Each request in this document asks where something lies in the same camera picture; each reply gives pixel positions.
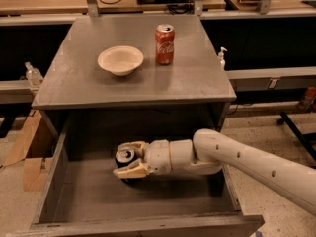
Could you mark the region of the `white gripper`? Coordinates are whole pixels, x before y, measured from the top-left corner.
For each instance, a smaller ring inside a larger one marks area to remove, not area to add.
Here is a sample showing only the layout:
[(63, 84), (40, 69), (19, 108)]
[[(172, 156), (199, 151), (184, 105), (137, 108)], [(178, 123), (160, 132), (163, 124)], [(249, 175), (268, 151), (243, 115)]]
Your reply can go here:
[(118, 147), (118, 158), (143, 158), (131, 162), (129, 165), (113, 170), (113, 174), (120, 179), (139, 179), (149, 174), (162, 175), (171, 171), (169, 142), (155, 140), (148, 147), (144, 141), (123, 143)]

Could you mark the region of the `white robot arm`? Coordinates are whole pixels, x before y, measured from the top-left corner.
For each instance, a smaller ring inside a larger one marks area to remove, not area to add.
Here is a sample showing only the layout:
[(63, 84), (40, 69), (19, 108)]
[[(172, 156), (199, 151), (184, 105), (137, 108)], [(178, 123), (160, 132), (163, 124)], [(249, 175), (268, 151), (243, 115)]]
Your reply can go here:
[(312, 215), (316, 215), (316, 170), (240, 143), (212, 129), (200, 129), (191, 139), (123, 143), (115, 155), (114, 174), (141, 179), (185, 169), (212, 175), (228, 164)]

